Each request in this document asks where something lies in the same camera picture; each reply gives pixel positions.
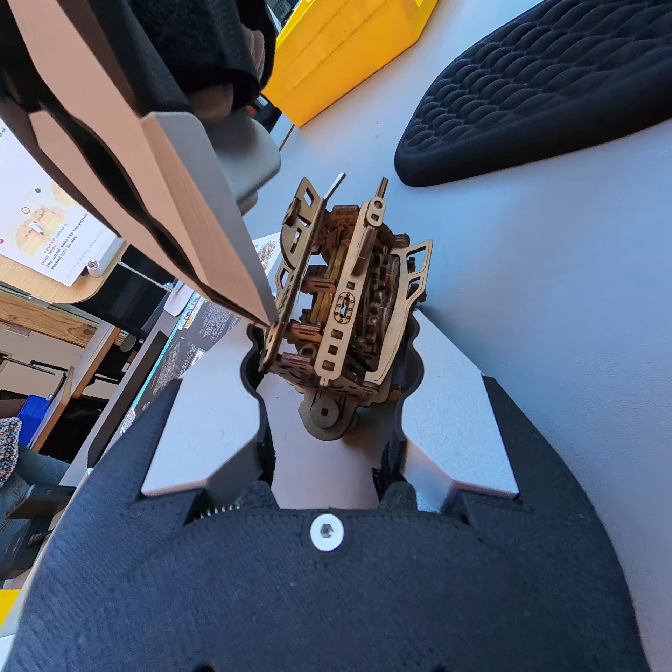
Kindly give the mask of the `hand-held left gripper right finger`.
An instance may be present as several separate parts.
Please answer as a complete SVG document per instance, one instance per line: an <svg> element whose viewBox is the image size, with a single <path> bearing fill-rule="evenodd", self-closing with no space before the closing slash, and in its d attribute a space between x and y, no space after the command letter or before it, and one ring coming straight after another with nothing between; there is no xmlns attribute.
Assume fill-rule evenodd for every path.
<svg viewBox="0 0 672 672"><path fill-rule="evenodd" d="M379 499L406 480L422 511L447 511L460 491L519 494L480 370L419 310L405 336L391 439L375 471Z"/></svg>

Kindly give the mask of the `yellow plastic bin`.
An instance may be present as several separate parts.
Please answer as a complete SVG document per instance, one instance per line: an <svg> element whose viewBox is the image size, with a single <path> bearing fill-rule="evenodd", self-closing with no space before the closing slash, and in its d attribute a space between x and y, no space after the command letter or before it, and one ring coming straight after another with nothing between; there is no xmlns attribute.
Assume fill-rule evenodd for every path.
<svg viewBox="0 0 672 672"><path fill-rule="evenodd" d="M437 1L301 1L263 95L301 127L419 39Z"/></svg>

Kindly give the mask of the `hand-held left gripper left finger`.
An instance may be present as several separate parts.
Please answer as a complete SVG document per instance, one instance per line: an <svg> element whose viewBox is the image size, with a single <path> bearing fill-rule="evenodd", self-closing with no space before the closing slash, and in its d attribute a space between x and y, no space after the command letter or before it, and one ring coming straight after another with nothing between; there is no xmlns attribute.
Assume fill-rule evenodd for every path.
<svg viewBox="0 0 672 672"><path fill-rule="evenodd" d="M239 323L183 375L143 495L203 489L224 507L250 483L272 483L272 434L256 390L262 337Z"/></svg>

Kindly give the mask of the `document holder stand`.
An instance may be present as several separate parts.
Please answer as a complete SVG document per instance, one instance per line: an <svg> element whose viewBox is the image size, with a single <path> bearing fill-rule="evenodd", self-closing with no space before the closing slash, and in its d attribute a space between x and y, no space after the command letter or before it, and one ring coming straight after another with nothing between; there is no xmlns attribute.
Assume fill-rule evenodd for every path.
<svg viewBox="0 0 672 672"><path fill-rule="evenodd" d="M85 275L80 275L71 286L65 286L18 262L1 256L1 286L5 290L12 290L27 297L33 297L35 302L44 306L76 304L96 294L116 267L124 267L145 280L149 279L146 273L133 270L129 264L122 261L122 256L126 253L127 248L129 248L129 244L122 242L101 275L91 275L85 271Z"/></svg>

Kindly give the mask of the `dark model kit box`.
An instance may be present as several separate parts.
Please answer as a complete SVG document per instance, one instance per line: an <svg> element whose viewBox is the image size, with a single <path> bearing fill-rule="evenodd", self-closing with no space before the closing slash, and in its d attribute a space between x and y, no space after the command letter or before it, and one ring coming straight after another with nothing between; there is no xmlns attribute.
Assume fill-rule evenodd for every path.
<svg viewBox="0 0 672 672"><path fill-rule="evenodd" d="M238 315L193 293L146 382L132 401L118 434L125 433L169 382L185 374L239 322Z"/></svg>

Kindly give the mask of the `wooden mechanical model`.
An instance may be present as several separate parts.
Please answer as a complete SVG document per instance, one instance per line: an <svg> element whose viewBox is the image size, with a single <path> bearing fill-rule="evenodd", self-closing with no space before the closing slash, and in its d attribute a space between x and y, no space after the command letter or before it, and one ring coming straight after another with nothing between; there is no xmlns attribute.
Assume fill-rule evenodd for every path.
<svg viewBox="0 0 672 672"><path fill-rule="evenodd" d="M275 276L278 322L259 371L304 397L299 416L318 440L353 430L357 409L390 398L392 370L412 308L424 301L432 240L411 245L384 223L382 178L361 206L327 203L304 178L283 217L283 260Z"/></svg>

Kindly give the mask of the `black quilted wrist rest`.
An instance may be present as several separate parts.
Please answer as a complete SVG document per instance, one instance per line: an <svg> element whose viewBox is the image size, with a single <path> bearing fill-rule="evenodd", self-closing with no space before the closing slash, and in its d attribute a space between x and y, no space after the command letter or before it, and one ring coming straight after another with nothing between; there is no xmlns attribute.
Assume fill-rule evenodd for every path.
<svg viewBox="0 0 672 672"><path fill-rule="evenodd" d="M427 187L564 155L671 118L670 1L543 1L433 81L397 147Z"/></svg>

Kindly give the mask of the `blue crate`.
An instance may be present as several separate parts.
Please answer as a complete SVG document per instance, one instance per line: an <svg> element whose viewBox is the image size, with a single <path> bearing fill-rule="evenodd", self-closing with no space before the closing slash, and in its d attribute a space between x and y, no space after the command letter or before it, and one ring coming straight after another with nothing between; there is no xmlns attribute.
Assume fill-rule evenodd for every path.
<svg viewBox="0 0 672 672"><path fill-rule="evenodd" d="M25 448L29 447L29 442L38 432L38 427L42 423L48 408L51 404L50 398L30 395L24 402L18 415L21 420L21 431L19 444Z"/></svg>

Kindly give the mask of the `open instruction booklet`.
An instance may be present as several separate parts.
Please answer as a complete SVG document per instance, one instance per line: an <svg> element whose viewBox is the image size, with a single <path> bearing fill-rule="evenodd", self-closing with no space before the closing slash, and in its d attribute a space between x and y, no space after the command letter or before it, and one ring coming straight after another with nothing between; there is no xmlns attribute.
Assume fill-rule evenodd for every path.
<svg viewBox="0 0 672 672"><path fill-rule="evenodd" d="M71 286L102 274L122 239L68 195L1 121L1 254Z"/></svg>

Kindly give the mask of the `person's right hand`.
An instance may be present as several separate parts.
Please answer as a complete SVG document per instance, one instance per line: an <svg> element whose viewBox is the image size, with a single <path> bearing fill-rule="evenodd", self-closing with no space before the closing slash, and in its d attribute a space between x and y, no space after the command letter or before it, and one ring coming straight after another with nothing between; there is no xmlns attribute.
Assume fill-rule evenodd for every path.
<svg viewBox="0 0 672 672"><path fill-rule="evenodd" d="M129 4L204 125L223 122L266 86L277 31L264 1Z"/></svg>

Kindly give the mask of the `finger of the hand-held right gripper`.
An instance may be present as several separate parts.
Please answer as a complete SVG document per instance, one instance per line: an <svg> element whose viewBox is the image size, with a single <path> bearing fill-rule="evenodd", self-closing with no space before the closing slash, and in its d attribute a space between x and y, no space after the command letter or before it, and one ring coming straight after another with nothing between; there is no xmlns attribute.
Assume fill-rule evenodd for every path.
<svg viewBox="0 0 672 672"><path fill-rule="evenodd" d="M105 185L49 112L29 114L38 146L122 239L189 287L257 326L268 281L201 123L188 113L132 119L119 148L134 176Z"/></svg>
<svg viewBox="0 0 672 672"><path fill-rule="evenodd" d="M260 327L277 319L242 202L278 172L247 113L272 73L264 1L8 1L7 122L38 165L176 278Z"/></svg>

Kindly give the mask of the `illustrated instruction sheet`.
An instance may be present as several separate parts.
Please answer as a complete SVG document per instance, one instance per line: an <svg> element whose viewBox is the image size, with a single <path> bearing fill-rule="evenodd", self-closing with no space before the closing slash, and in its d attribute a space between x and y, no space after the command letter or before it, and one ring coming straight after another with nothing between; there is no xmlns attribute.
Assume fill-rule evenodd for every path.
<svg viewBox="0 0 672 672"><path fill-rule="evenodd" d="M281 256L281 232L276 232L253 240L259 260L267 276Z"/></svg>

